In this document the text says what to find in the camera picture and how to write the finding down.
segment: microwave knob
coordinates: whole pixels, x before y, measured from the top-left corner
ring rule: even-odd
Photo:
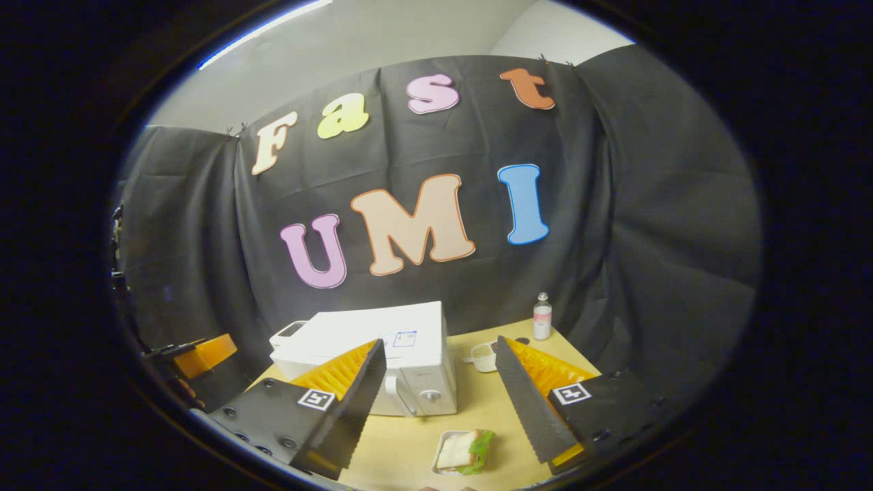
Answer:
[[[422,392],[422,397],[429,400],[431,403],[435,403],[437,399],[441,398],[443,394],[440,394],[439,391],[424,391]]]

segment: lettuce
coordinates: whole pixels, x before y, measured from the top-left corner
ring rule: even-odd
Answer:
[[[461,475],[479,474],[482,472],[482,467],[485,466],[485,461],[488,459],[488,448],[491,445],[492,438],[494,438],[494,432],[483,430],[482,436],[473,440],[473,443],[470,444],[470,453],[476,455],[476,462],[471,466],[458,467],[457,471]]]

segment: bread slice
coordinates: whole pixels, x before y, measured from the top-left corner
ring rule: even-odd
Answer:
[[[470,453],[470,445],[481,436],[482,430],[476,430],[445,439],[439,457],[436,458],[436,468],[452,469],[475,464],[476,455]]]

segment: foam letter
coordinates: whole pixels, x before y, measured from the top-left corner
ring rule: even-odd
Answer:
[[[519,98],[522,104],[534,109],[551,109],[554,107],[554,99],[551,97],[543,97],[537,86],[546,84],[541,77],[534,77],[524,68],[515,68],[509,72],[500,74],[503,80],[509,80],[512,83],[512,90],[515,91],[515,96]]]
[[[310,287],[336,288],[346,279],[346,260],[342,257],[340,240],[336,236],[336,226],[339,224],[340,218],[333,214],[322,215],[313,220],[313,229],[321,236],[327,251],[327,260],[330,262],[327,271],[315,269],[309,260],[309,252],[303,244],[305,225],[288,225],[279,233],[288,245],[288,253],[291,254],[291,262],[297,275]]]
[[[285,146],[287,128],[294,126],[295,123],[297,123],[297,112],[291,111],[258,130],[258,158],[255,159],[255,166],[251,168],[253,176],[276,165],[276,156],[272,150],[275,148],[278,152]]]
[[[512,232],[506,237],[510,244],[521,246],[548,235],[548,227],[540,216],[537,197],[537,177],[540,168],[532,163],[508,165],[497,171],[497,179],[509,188],[512,204]]]
[[[332,101],[321,111],[327,116],[319,125],[321,138],[333,138],[343,131],[355,131],[364,126],[370,115],[364,112],[364,94],[347,93]]]
[[[409,109],[416,114],[427,114],[454,107],[461,97],[450,85],[451,79],[442,74],[412,80],[406,86],[406,94],[412,98]]]
[[[416,212],[412,216],[385,190],[372,190],[353,199],[352,210],[364,217],[373,248],[370,272],[383,276],[403,269],[403,259],[391,251],[391,241],[416,266],[424,261],[428,235],[433,235],[430,258],[434,261],[451,261],[473,254],[476,244],[464,233],[457,205],[459,187],[461,178],[454,174],[428,178],[418,192]]]

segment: sandwich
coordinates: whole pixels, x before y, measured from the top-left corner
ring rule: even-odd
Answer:
[[[494,432],[475,430],[445,439],[436,457],[436,470],[479,474],[488,459],[488,449]]]

